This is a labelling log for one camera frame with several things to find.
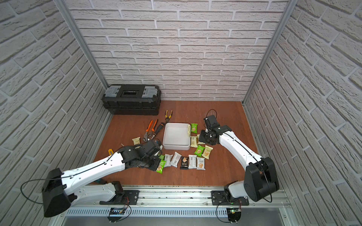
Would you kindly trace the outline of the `black cookie packet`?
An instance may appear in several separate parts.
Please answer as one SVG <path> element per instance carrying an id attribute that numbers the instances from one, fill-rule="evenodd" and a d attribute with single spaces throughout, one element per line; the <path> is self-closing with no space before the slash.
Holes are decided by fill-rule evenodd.
<path id="1" fill-rule="evenodd" d="M 182 156 L 181 157 L 181 165 L 180 165 L 180 169 L 182 170 L 187 170 L 189 169 L 189 157 L 187 156 Z"/>

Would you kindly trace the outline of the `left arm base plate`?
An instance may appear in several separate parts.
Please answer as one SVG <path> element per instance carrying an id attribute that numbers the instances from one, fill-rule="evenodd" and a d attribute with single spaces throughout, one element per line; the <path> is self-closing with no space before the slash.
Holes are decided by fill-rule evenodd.
<path id="1" fill-rule="evenodd" d="M 123 193 L 116 192 L 115 196 L 109 201 L 100 201 L 100 205 L 136 205 L 139 190 L 125 190 Z"/>

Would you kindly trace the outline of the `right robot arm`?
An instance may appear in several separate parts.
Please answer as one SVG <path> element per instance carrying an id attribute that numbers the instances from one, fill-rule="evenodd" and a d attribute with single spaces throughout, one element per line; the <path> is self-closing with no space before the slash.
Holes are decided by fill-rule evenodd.
<path id="1" fill-rule="evenodd" d="M 220 144 L 225 147 L 242 165 L 245 170 L 243 181 L 236 181 L 224 187 L 227 202 L 241 197 L 248 197 L 257 202 L 270 196 L 280 189 L 274 161 L 263 158 L 245 145 L 227 125 L 221 126 L 215 115 L 204 118 L 205 130 L 199 139 L 207 145 Z"/>

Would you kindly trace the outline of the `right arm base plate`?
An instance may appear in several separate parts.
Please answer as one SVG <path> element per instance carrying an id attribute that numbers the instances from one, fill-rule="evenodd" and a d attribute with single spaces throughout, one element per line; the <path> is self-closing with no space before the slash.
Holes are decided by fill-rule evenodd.
<path id="1" fill-rule="evenodd" d="M 248 197 L 233 198 L 231 195 L 221 190 L 211 191 L 212 205 L 234 205 L 234 206 L 249 206 Z"/>

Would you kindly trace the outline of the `pale yellow cookie packet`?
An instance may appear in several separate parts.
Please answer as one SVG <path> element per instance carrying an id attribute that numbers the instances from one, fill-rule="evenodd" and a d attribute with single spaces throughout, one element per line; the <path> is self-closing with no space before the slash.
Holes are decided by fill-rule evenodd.
<path id="1" fill-rule="evenodd" d="M 206 159 L 209 159 L 212 150 L 213 150 L 212 147 L 210 147 L 208 145 L 205 145 L 205 149 L 204 149 L 201 156 L 206 158 Z"/>
<path id="2" fill-rule="evenodd" d="M 140 137 L 136 137 L 132 139 L 134 145 L 140 144 Z"/>
<path id="3" fill-rule="evenodd" d="M 197 136 L 190 137 L 190 147 L 194 147 L 194 148 L 198 147 L 198 137 Z"/>

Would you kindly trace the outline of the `grey storage box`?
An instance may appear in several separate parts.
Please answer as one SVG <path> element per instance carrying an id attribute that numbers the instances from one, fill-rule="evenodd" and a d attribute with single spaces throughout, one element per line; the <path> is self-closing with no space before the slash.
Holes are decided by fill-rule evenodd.
<path id="1" fill-rule="evenodd" d="M 165 126 L 163 148 L 166 150 L 187 151 L 190 137 L 187 133 L 188 123 L 168 123 Z"/>

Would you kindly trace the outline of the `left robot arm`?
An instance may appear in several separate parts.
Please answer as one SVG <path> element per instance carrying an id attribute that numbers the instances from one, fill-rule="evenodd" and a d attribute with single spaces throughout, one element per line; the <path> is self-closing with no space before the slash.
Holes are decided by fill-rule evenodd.
<path id="1" fill-rule="evenodd" d="M 161 150 L 160 141 L 149 140 L 144 144 L 122 147 L 104 159 L 77 169 L 51 170 L 42 188 L 44 217 L 63 213 L 77 200 L 76 190 L 107 175 L 130 168 L 156 171 L 161 162 L 157 154 Z"/>

